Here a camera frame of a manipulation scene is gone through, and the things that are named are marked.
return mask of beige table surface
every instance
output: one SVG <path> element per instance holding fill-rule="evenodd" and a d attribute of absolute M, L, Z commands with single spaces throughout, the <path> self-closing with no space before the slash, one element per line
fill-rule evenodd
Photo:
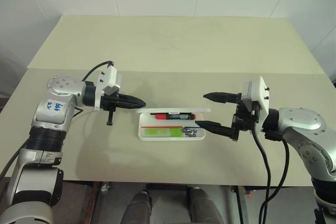
<path fill-rule="evenodd" d="M 285 18 L 63 16 L 29 68 L 323 73 Z"/>
<path fill-rule="evenodd" d="M 0 114 L 0 168 L 27 139 L 37 102 L 46 94 L 47 80 L 57 74 L 81 79 L 86 71 L 28 69 Z M 121 93 L 137 96 L 148 107 L 208 107 L 206 120 L 230 125 L 235 106 L 202 98 L 212 91 L 240 92 L 243 82 L 256 73 L 122 73 Z M 262 74 L 270 86 L 270 106 L 292 106 L 318 111 L 335 128 L 335 91 L 324 74 Z M 65 179 L 122 182 L 193 183 L 221 185 L 266 184 L 263 160 L 252 136 L 240 134 L 238 142 L 207 133 L 195 142 L 146 142 L 137 137 L 139 115 L 117 109 L 113 126 L 106 126 L 107 112 L 92 112 L 74 119 L 64 144 L 60 167 Z M 272 185 L 284 166 L 281 143 L 261 142 L 268 154 Z M 286 186 L 311 185 L 299 156 L 290 148 Z"/>
<path fill-rule="evenodd" d="M 336 125 L 335 89 L 286 19 L 63 16 L 0 114 L 0 167 L 27 138 L 47 80 L 56 74 L 81 79 L 105 60 L 114 60 L 122 72 L 122 93 L 143 99 L 148 108 L 209 107 L 205 119 L 230 125 L 235 106 L 203 94 L 241 92 L 245 81 L 263 73 L 272 108 L 311 108 Z M 135 111 L 118 109 L 113 127 L 106 120 L 106 112 L 74 120 L 60 166 L 65 179 L 266 184 L 261 155 L 247 132 L 238 142 L 211 133 L 199 142 L 143 142 Z M 276 185 L 284 165 L 282 144 L 261 141 Z M 285 185 L 311 185 L 290 150 Z"/>

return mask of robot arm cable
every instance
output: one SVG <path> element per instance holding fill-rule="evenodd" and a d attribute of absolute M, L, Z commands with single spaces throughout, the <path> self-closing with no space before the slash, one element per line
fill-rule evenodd
<path fill-rule="evenodd" d="M 96 65 L 94 68 L 92 68 L 85 76 L 84 76 L 84 78 L 82 79 L 82 81 L 85 81 L 89 76 L 90 76 L 90 74 L 92 74 L 92 72 L 94 72 L 97 68 L 99 68 L 99 67 L 101 67 L 101 66 L 104 66 L 104 65 L 106 65 L 107 64 L 107 66 L 113 66 L 113 61 L 110 61 L 110 60 L 108 60 L 108 61 L 104 61 L 104 62 L 102 62 L 101 64 L 98 64 L 98 65 Z"/>
<path fill-rule="evenodd" d="M 22 148 L 24 148 L 26 146 L 27 141 L 25 141 L 20 147 L 19 149 L 17 149 L 17 151 L 14 153 L 14 155 L 10 158 L 10 160 L 7 162 L 7 164 L 5 165 L 4 169 L 2 170 L 1 174 L 0 174 L 0 182 L 4 179 L 4 177 L 6 176 L 6 173 L 8 172 L 10 166 L 12 165 L 12 163 L 14 162 L 14 160 L 17 158 L 17 156 L 20 153 L 20 150 Z"/>
<path fill-rule="evenodd" d="M 270 186 L 271 186 L 271 171 L 270 171 L 270 168 L 269 168 L 269 164 L 268 164 L 268 160 L 267 160 L 267 155 L 265 153 L 265 150 L 264 148 L 262 147 L 260 141 L 259 141 L 259 138 L 258 138 L 258 135 L 257 135 L 257 132 L 256 132 L 256 122 L 254 123 L 254 126 L 252 127 L 252 135 L 253 135 L 253 139 L 256 143 L 256 145 L 258 146 L 260 152 L 261 152 L 261 155 L 263 156 L 263 160 L 264 160 L 264 163 L 265 163 L 265 167 L 266 167 L 266 171 L 267 171 L 267 186 L 266 186 L 266 195 L 265 195 L 265 204 L 264 204 L 264 208 L 261 207 L 260 208 L 260 212 L 259 212 L 259 224 L 261 223 L 261 219 L 262 219 L 262 216 L 263 216 L 263 213 L 262 211 L 264 210 L 264 217 L 263 217 L 263 224 L 266 222 L 266 214 L 267 214 L 267 203 L 268 203 L 268 197 L 269 197 L 269 190 L 270 190 Z"/>
<path fill-rule="evenodd" d="M 275 189 L 275 191 L 271 194 L 271 196 L 269 196 L 264 202 L 263 204 L 261 204 L 261 208 L 260 208 L 260 213 L 259 213 L 259 219 L 261 219 L 261 215 L 262 215 L 262 211 L 263 209 L 265 208 L 265 206 L 267 205 L 268 202 L 270 202 L 277 194 L 278 192 L 280 191 L 280 189 L 282 188 L 282 185 L 284 184 L 285 182 L 285 179 L 286 179 L 286 176 L 287 176 L 287 171 L 288 171 L 288 167 L 289 167 L 289 147 L 288 147 L 288 144 L 287 142 L 282 139 L 281 140 L 282 143 L 284 144 L 284 147 L 285 147 L 285 155 L 286 155 L 286 158 L 285 158 L 285 166 L 283 168 L 283 173 L 282 173 L 282 177 L 281 177 L 281 180 L 277 186 L 277 188 Z"/>

